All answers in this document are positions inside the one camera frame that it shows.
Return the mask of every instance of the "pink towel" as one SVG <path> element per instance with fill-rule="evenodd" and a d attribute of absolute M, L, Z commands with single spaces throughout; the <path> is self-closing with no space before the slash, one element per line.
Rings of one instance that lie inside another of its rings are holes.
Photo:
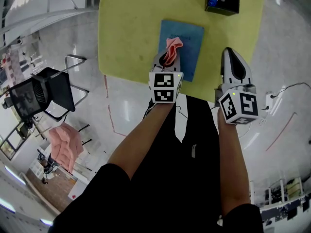
<path fill-rule="evenodd" d="M 173 63 L 173 61 L 176 59 L 176 56 L 177 56 L 176 49 L 181 48 L 183 45 L 184 44 L 179 39 L 179 37 L 176 37 L 174 39 L 170 39 L 170 38 L 166 39 L 167 53 L 166 53 L 166 56 L 164 57 L 164 60 L 166 61 L 163 65 L 164 67 L 167 67 L 171 63 Z"/>
<path fill-rule="evenodd" d="M 83 152 L 79 132 L 66 123 L 49 130 L 51 136 L 51 157 L 72 173 L 78 155 Z"/>

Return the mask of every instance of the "forearm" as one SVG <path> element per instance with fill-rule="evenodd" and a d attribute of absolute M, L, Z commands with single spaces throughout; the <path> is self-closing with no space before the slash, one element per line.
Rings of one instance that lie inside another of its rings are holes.
<path fill-rule="evenodd" d="M 218 123 L 220 184 L 223 216 L 235 207 L 250 203 L 248 174 L 234 125 Z"/>
<path fill-rule="evenodd" d="M 158 104 L 119 144 L 108 163 L 121 167 L 130 179 L 149 151 L 173 104 Z"/>

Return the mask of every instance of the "tiled floor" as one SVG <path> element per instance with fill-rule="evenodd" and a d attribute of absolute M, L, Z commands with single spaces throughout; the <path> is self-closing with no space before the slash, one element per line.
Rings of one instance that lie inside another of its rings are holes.
<path fill-rule="evenodd" d="M 251 63 L 260 108 L 266 107 L 267 92 L 276 94 L 282 86 L 297 82 L 311 84 L 310 1 L 264 0 L 259 38 Z M 64 67 L 66 54 L 83 55 L 88 59 L 70 72 L 72 83 L 90 93 L 77 106 L 76 112 L 68 115 L 67 122 L 77 129 L 91 125 L 82 137 L 93 139 L 85 145 L 91 155 L 83 160 L 86 167 L 92 169 L 92 175 L 141 121 L 150 100 L 147 85 L 106 77 L 98 70 L 97 19 L 98 14 L 94 12 L 46 27 L 39 32 L 41 41 L 37 46 L 46 65 L 57 69 Z M 280 106 L 275 106 L 273 113 L 262 111 L 262 119 L 251 127 L 238 126 L 249 179 L 255 183 L 258 200 L 263 198 L 264 190 L 279 179 L 284 178 L 286 182 L 310 173 L 310 101 L 311 90 L 306 86 L 290 88 L 282 94 Z M 177 104 L 187 115 L 185 96 L 180 96 Z M 186 121 L 177 113 L 175 131 L 180 139 L 185 133 Z M 49 125 L 54 123 L 45 121 L 45 126 Z"/>

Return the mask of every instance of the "black chair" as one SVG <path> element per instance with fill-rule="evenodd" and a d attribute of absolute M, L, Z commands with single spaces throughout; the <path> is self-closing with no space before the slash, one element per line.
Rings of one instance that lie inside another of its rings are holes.
<path fill-rule="evenodd" d="M 68 67 L 67 58 L 78 59 L 81 60 L 81 62 Z M 10 98 L 6 98 L 7 101 L 3 107 L 6 109 L 10 107 L 11 104 L 14 105 L 18 115 L 23 121 L 40 112 L 44 112 L 57 122 L 62 120 L 69 111 L 75 111 L 75 106 L 83 101 L 89 92 L 75 85 L 71 85 L 69 74 L 66 73 L 69 69 L 84 63 L 85 60 L 84 57 L 67 55 L 65 57 L 64 70 L 58 71 L 47 67 L 36 75 L 32 74 L 31 78 L 8 90 Z M 85 95 L 76 103 L 73 101 L 71 87 L 85 93 Z M 59 117 L 51 115 L 46 111 L 51 101 L 67 109 L 67 111 Z"/>

